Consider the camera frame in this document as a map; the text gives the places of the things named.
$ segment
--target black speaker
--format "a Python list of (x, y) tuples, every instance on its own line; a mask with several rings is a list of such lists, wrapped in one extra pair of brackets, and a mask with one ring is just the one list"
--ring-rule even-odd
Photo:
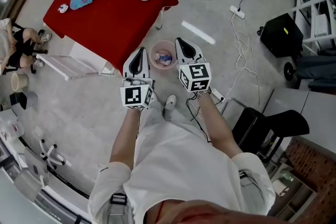
[(303, 34), (288, 13), (269, 20), (260, 40), (277, 58), (298, 56), (302, 51)]

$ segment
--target sneaker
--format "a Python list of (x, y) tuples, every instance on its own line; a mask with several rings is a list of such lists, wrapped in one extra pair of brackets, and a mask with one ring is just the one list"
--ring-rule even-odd
[(168, 97), (167, 101), (166, 101), (166, 105), (164, 106), (165, 109), (168, 110), (173, 110), (176, 106), (176, 96), (175, 95), (171, 95)]
[(44, 67), (46, 64), (41, 59), (36, 59), (34, 62), (34, 66)]
[(151, 100), (150, 100), (149, 103), (151, 103), (151, 102), (155, 102), (155, 101), (157, 101), (157, 100), (158, 100), (158, 97), (156, 96), (156, 93), (155, 93), (155, 92), (152, 92)]
[(42, 46), (45, 42), (49, 41), (51, 39), (51, 33), (45, 32), (41, 37), (40, 37), (40, 43), (38, 44), (39, 46)]

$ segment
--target red tablecloth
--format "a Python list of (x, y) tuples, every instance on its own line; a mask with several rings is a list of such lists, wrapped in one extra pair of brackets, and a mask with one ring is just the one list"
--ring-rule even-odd
[(70, 0), (54, 0), (43, 21), (61, 38), (77, 43), (122, 72), (124, 62), (141, 43), (163, 7), (178, 0), (93, 0), (77, 10), (58, 12)]

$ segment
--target black chair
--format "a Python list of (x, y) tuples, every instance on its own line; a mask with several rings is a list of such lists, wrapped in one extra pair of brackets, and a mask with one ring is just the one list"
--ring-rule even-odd
[[(20, 30), (23, 30), (24, 28), (16, 23), (13, 23), (13, 27), (16, 27)], [(43, 29), (41, 29), (38, 34), (39, 36), (42, 35), (45, 31)], [(38, 54), (47, 54), (48, 53), (48, 50), (34, 50), (34, 46), (35, 46), (35, 42), (33, 42), (31, 45), (30, 45), (30, 51), (28, 53), (27, 56), (30, 56), (30, 55), (33, 55), (34, 53), (38, 53)], [(18, 68), (5, 68), (5, 70), (3, 71), (3, 75), (5, 75), (6, 73), (8, 72), (13, 72), (13, 71), (17, 71)], [(30, 70), (31, 70), (31, 73), (32, 74), (35, 74), (36, 73), (36, 70), (34, 70), (33, 68), (33, 65), (30, 66)]]
[[(276, 138), (279, 138), (271, 153), (261, 158), (263, 163), (268, 163), (271, 160), (284, 137), (309, 134), (307, 121), (300, 113), (294, 110), (288, 110), (272, 116), (264, 116), (257, 110), (245, 106), (237, 99), (229, 98), (222, 109), (222, 114), (231, 101), (244, 108), (232, 130), (234, 139), (243, 152), (251, 152), (253, 154), (261, 152), (266, 155)], [(265, 139), (271, 130), (274, 134), (265, 143)]]

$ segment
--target pink bucket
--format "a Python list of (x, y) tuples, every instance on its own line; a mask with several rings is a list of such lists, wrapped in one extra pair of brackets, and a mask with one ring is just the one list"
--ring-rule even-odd
[[(173, 59), (169, 66), (164, 66), (164, 65), (156, 63), (155, 56), (156, 56), (156, 53), (160, 50), (167, 50), (171, 54)], [(151, 48), (149, 52), (149, 60), (152, 66), (154, 66), (157, 69), (168, 70), (168, 69), (173, 68), (177, 64), (175, 44), (168, 40), (161, 40), (157, 42), (156, 44), (153, 45), (153, 47)]]

